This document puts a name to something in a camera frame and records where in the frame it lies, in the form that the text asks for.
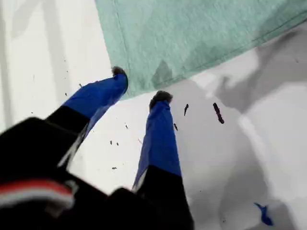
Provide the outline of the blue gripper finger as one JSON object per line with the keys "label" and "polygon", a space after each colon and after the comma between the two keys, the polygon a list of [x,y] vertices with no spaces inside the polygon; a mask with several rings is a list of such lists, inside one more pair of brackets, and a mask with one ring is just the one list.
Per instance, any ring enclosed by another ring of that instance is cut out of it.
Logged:
{"label": "blue gripper finger", "polygon": [[170,110],[172,98],[158,91],[150,100],[133,190],[149,205],[154,228],[192,230]]}
{"label": "blue gripper finger", "polygon": [[99,119],[125,94],[128,85],[125,71],[114,66],[112,77],[82,86],[47,118],[47,137],[72,143],[80,136],[84,141]]}

